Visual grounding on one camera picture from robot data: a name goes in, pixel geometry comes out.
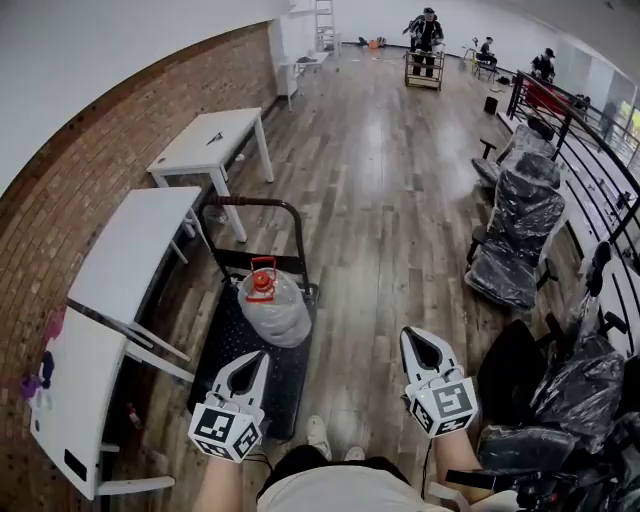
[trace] white sneaker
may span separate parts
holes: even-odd
[[[320,450],[331,461],[331,447],[327,439],[327,427],[320,416],[311,416],[307,421],[307,444]]]
[[[359,446],[353,446],[349,448],[344,461],[347,462],[349,460],[364,460],[364,450]]]

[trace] chair wrapped in plastic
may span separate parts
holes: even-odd
[[[512,169],[525,152],[551,157],[555,152],[553,144],[545,140],[538,130],[520,124],[516,127],[511,139],[500,152],[495,162],[487,160],[491,148],[495,148],[484,140],[486,149],[482,158],[472,158],[471,165],[480,177],[482,186],[493,190],[503,169]]]
[[[501,305],[523,311],[535,306],[542,285],[535,270],[565,208],[559,185],[557,166],[533,153],[525,153],[515,169],[500,174],[490,225],[474,230],[467,255],[469,286]]]

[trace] person's arm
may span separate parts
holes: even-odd
[[[444,40],[444,32],[442,31],[442,25],[440,25],[439,23],[438,25],[436,25],[436,31],[434,35],[434,44],[442,44],[442,41]]]
[[[409,26],[407,28],[405,28],[402,33],[406,34],[407,32],[409,32],[409,30],[411,30],[411,27],[413,27],[413,24],[418,21],[418,18],[416,18],[415,20],[412,20],[409,22]]]
[[[436,454],[436,472],[440,485],[459,491],[471,504],[493,494],[492,491],[487,491],[486,489],[465,487],[446,481],[447,471],[450,469],[457,471],[482,469],[476,454],[473,452],[466,430],[458,430],[451,434],[436,437],[433,440],[433,445]]]
[[[242,512],[242,465],[210,457],[193,512]]]

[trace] tool on table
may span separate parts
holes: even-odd
[[[215,137],[213,137],[213,139],[211,139],[209,142],[207,142],[207,146],[209,144],[211,144],[212,142],[218,142],[219,140],[222,140],[224,137],[222,136],[222,132],[218,132]]]

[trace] table leg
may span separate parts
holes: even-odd
[[[267,139],[264,137],[264,128],[262,127],[262,119],[258,116],[256,120],[256,138],[260,147],[260,157],[262,158],[262,174],[267,183],[273,183],[273,169],[271,168],[271,160],[269,159],[269,148],[267,147]]]
[[[180,352],[177,348],[175,348],[172,345],[169,345],[166,341],[164,341],[161,338],[158,338],[155,334],[153,334],[151,331],[145,329],[144,327],[142,327],[138,322],[133,322],[131,324],[131,327],[133,327],[136,331],[138,331],[140,334],[143,334],[144,336],[146,336],[147,338],[149,338],[151,341],[153,341],[156,345],[160,345],[162,348],[164,348],[165,350],[168,350],[169,352],[171,352],[173,355],[178,356],[180,359],[184,359],[185,361],[191,361],[191,358],[183,353]]]
[[[120,447],[117,444],[102,443],[100,445],[101,452],[120,453]]]
[[[227,184],[222,177],[222,172],[220,169],[216,168],[209,172],[209,176],[211,176],[211,181],[213,181],[213,186],[216,189],[216,192],[219,196],[229,196],[229,189],[227,188]],[[238,215],[238,211],[235,206],[224,206],[224,211],[227,213],[227,217],[229,217],[229,221],[233,226],[233,231],[236,234],[236,238],[239,242],[247,241],[247,233],[244,230],[244,226],[240,221],[240,216]]]
[[[140,359],[145,363],[148,363],[151,366],[155,366],[159,370],[170,373],[171,375],[175,375],[176,377],[184,381],[193,382],[196,377],[193,373],[189,373],[182,368],[178,368],[175,364],[172,364],[169,361],[165,361],[161,357],[152,354],[148,350],[142,348],[140,345],[136,345],[132,341],[129,341],[127,343],[126,351],[128,356],[131,356],[134,359]]]
[[[187,263],[189,263],[189,260],[186,258],[184,253],[178,248],[178,246],[176,245],[176,243],[173,240],[171,240],[171,242],[169,244],[171,245],[171,248],[173,249],[173,252],[175,252],[178,255],[178,258],[180,258],[182,260],[182,263],[184,263],[185,265]]]
[[[117,494],[133,494],[136,492],[155,491],[173,487],[176,483],[171,476],[159,476],[157,478],[144,478],[141,480],[112,480],[98,485],[98,496],[115,496]]]
[[[159,188],[169,188],[169,183],[167,183],[167,179],[164,176],[158,174],[157,172],[152,172],[151,176],[153,176],[153,179]],[[196,236],[195,231],[189,224],[183,222],[182,227],[187,232],[187,235],[189,235],[189,238],[193,238],[194,236]]]
[[[204,242],[204,245],[207,246],[207,249],[209,249],[209,252],[213,252],[213,249],[209,247],[209,242],[207,242],[207,239],[204,236],[202,224],[200,224],[200,220],[198,219],[196,212],[193,211],[193,208],[189,208],[189,215],[191,216],[191,222],[196,229],[196,233],[200,235],[200,238],[202,238],[202,241]]]
[[[153,343],[151,343],[149,340],[145,340],[142,336],[140,336],[137,332],[131,330],[129,328],[129,326],[120,323],[120,322],[116,322],[113,319],[110,319],[114,324],[116,324],[118,326],[118,328],[122,329],[124,331],[124,333],[127,336],[130,336],[131,338],[133,338],[134,340],[136,340],[138,343],[141,343],[142,345],[144,345],[145,347],[148,348],[153,348]]]

